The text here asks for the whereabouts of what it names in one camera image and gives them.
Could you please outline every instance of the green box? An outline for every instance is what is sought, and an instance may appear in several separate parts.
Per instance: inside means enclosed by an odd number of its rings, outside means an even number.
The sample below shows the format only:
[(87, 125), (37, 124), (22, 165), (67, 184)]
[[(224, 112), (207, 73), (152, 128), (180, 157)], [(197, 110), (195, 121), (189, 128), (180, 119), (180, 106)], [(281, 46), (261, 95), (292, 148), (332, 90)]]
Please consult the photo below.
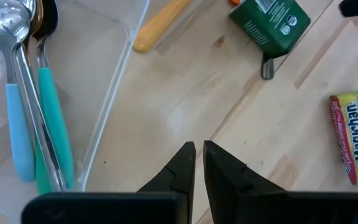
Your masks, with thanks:
[(270, 58), (288, 54), (310, 25), (295, 0), (245, 0), (229, 17)]

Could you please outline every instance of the teal spoon handle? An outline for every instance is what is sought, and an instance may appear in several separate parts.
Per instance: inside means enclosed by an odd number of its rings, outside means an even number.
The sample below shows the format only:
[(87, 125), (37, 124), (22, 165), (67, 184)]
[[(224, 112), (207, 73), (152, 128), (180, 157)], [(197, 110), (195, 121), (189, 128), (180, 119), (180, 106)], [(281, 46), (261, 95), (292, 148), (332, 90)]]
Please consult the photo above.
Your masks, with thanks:
[[(38, 76), (41, 108), (55, 146), (67, 189), (70, 189), (74, 184), (73, 154), (52, 71), (49, 68), (39, 68)], [(51, 192), (52, 188), (39, 147), (36, 147), (35, 158), (37, 187), (40, 194), (46, 194)]]

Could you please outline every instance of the light blue spoon handle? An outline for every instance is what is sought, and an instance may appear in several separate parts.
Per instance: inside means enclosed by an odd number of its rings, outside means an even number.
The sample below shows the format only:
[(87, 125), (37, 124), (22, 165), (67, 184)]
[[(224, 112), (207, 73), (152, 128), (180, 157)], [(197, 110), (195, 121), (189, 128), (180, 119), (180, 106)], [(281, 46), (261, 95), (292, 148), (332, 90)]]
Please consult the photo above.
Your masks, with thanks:
[(35, 180), (35, 154), (20, 88), (7, 84), (5, 89), (13, 164), (20, 180), (31, 182)]
[[(55, 146), (67, 189), (70, 189), (74, 184), (73, 154), (55, 82), (52, 71), (49, 68), (40, 68), (38, 71), (41, 108), (45, 115), (50, 137)], [(40, 194), (51, 190), (45, 171), (45, 164), (37, 161), (37, 186)]]

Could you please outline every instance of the wooden surface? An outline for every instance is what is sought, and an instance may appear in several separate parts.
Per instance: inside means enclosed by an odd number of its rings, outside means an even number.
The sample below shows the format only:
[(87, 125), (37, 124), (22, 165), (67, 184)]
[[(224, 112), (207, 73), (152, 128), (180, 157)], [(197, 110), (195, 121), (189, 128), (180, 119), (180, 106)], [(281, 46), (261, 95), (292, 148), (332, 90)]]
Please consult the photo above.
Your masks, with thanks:
[[(168, 1), (152, 0), (147, 19)], [(133, 53), (88, 180), (135, 192), (185, 141), (197, 146), (193, 223), (211, 223), (205, 139), (286, 189), (354, 190), (342, 168), (328, 97), (358, 90), (358, 18), (339, 0), (298, 0), (312, 23), (290, 55), (259, 77), (260, 50), (225, 0), (194, 1), (148, 54)]]
[[(72, 1), (110, 11), (108, 0)], [(169, 1), (151, 0), (145, 22)], [(354, 191), (342, 168), (328, 97), (358, 90), (358, 18), (342, 18), (340, 0), (297, 1), (312, 23), (293, 52), (275, 60), (277, 72), (268, 82), (259, 76), (261, 51), (227, 18), (226, 0), (192, 0), (153, 50), (132, 52), (87, 190), (135, 192), (184, 142), (194, 141), (193, 223), (212, 223), (201, 153), (203, 141), (212, 139), (286, 189)], [(74, 130), (73, 148), (82, 158), (94, 123), (76, 113), (99, 114), (106, 71), (120, 57), (110, 43), (121, 36), (111, 20), (77, 4), (66, 1), (60, 12), (61, 33), (51, 38), (48, 53), (62, 104), (71, 109), (65, 118)], [(37, 191), (34, 183), (20, 183), (13, 169), (4, 72), (0, 53), (0, 223), (19, 223)]]

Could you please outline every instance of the spoon handle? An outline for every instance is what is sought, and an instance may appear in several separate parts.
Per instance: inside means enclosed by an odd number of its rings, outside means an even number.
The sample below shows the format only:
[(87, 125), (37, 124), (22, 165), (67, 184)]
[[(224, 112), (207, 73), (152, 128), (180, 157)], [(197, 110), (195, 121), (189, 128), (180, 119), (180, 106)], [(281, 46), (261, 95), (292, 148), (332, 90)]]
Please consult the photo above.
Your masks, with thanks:
[(20, 88), (7, 84), (5, 89), (13, 164), (20, 180), (31, 182), (35, 180), (35, 156)]
[[(50, 135), (52, 137), (53, 145), (55, 146), (57, 158), (60, 167), (62, 168), (63, 176), (70, 189), (74, 184), (74, 162), (73, 154), (71, 152), (70, 139), (66, 129), (65, 120), (63, 117), (62, 108), (60, 106), (59, 97), (55, 88), (52, 71), (49, 68), (39, 68), (38, 81), (40, 91), (41, 108), (45, 115), (45, 120), (48, 124)], [(36, 158), (37, 164), (37, 186), (39, 192), (49, 192), (48, 182), (45, 182), (47, 177), (45, 164)]]
[(20, 45), (17, 51), (17, 63), (22, 75), (27, 101), (30, 106), (30, 113), (34, 123), (34, 131), (39, 146), (41, 148), (44, 162), (48, 171), (50, 184), (53, 191), (66, 191), (66, 184), (63, 179), (62, 170), (57, 159), (56, 151), (45, 122), (45, 116), (42, 113), (40, 102), (38, 100), (37, 92), (35, 90), (34, 81), (31, 77), (30, 68), (25, 60), (25, 52)]

